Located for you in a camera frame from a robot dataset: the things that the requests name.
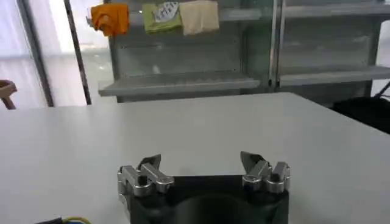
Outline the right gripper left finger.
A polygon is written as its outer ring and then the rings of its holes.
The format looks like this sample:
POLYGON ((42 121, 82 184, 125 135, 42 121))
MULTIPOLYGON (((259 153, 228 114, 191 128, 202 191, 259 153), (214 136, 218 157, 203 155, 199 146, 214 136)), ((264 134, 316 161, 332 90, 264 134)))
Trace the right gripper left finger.
POLYGON ((154 191, 166 194, 174 185, 174 177, 160 171, 161 154, 143 158, 140 163, 121 166, 117 172, 118 194, 132 193, 136 197, 147 197, 154 191))

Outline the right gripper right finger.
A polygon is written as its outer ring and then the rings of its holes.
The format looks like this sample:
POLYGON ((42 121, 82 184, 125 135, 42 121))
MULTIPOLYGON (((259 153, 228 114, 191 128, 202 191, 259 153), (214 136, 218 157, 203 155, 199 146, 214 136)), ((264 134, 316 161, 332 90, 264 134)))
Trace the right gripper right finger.
POLYGON ((267 191, 281 194, 290 188, 290 167, 286 162, 279 161, 272 166, 261 155, 241 151, 240 159, 245 174, 242 176, 244 188, 258 192, 267 191))

